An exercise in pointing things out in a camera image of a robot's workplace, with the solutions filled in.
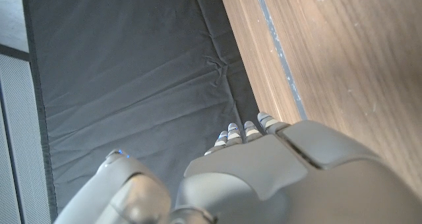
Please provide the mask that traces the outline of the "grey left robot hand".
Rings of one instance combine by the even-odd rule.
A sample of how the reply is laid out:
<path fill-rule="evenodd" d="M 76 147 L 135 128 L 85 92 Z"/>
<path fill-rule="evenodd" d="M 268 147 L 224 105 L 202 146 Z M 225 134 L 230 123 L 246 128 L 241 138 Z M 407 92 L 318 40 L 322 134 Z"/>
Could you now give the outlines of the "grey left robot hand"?
<path fill-rule="evenodd" d="M 421 199 L 356 140 L 266 113 L 223 131 L 186 168 L 176 197 L 113 150 L 58 223 L 420 223 Z"/>

